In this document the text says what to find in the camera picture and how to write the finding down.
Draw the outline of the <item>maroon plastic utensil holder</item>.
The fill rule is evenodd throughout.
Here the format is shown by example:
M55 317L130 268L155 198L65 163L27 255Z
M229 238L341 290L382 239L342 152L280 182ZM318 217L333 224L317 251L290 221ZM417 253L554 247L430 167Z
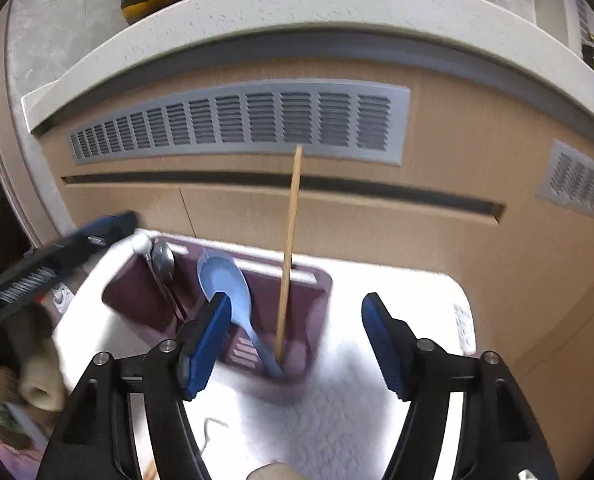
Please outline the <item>maroon plastic utensil holder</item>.
M172 336L179 314L196 318L216 294L231 302L231 327L219 360L262 387L304 382L323 336L332 279L293 264L285 315L280 318L282 266L268 258L224 252L188 240L158 236L175 258L161 278L154 259L134 255L106 285L103 301L155 344Z

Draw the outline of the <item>wooden chopstick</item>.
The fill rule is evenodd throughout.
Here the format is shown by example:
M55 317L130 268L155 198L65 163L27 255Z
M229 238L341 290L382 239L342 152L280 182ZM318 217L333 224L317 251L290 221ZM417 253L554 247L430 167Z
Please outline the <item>wooden chopstick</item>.
M283 356L289 286L291 286L291 258L293 258L295 240L301 166L303 166L303 147L297 145L294 154L293 172L291 173L291 189L289 190L282 277L279 303L277 304L276 337L274 341L274 357L277 362L281 362Z

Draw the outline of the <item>white round-top utensil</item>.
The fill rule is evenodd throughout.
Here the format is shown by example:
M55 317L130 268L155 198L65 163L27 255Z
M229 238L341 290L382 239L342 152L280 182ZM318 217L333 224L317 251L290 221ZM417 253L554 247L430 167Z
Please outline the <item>white round-top utensil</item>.
M142 256L146 261L151 260L153 242L147 234L136 233L132 237L131 246L135 255Z

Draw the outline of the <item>silver metal spoon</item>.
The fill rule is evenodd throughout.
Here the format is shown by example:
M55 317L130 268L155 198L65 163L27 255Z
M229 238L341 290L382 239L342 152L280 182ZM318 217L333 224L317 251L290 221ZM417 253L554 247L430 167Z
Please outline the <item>silver metal spoon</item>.
M175 316L180 323L186 320L185 310L175 293L175 255L167 242L156 240L153 244L152 264L155 277L165 296L175 309Z

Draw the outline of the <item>white lace tablecloth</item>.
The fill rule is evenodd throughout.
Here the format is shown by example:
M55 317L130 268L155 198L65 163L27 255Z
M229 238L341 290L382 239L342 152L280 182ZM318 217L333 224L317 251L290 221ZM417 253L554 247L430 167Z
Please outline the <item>white lace tablecloth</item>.
M152 348L102 301L106 284L133 256L132 240L108 250L58 322L54 340L65 383L73 388L94 354L116 358ZM285 463L307 479L381 479L409 404L387 390L361 322L361 301L377 292L394 318L447 352L475 351L468 298L447 274L305 254L293 263L332 278L319 354L299 398L269 402L235 388L216 365L204 391L184 403L212 479L246 479L267 463Z

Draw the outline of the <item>small grey vent grille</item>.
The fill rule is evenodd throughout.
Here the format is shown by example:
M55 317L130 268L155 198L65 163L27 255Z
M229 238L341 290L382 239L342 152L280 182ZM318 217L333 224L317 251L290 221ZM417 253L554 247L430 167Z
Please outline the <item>small grey vent grille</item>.
M554 140L537 196L594 218L594 160Z

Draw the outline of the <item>white sneaker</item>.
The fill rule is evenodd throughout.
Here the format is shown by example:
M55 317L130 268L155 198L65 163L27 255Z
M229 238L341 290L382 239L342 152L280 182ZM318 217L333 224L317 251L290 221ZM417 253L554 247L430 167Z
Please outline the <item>white sneaker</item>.
M73 293L65 283L59 283L52 288L53 304L57 312L63 315L73 300Z

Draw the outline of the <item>light blue plastic spoon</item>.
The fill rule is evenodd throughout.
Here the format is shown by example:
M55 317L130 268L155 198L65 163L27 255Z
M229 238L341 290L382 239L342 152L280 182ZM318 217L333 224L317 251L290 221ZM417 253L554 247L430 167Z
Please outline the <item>light blue plastic spoon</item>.
M197 263L197 278L208 300L217 292L223 292L229 297L231 321L246 333L268 373L275 379L283 379L285 375L279 363L251 324L253 303L250 290L243 272L233 258L216 250L204 252Z

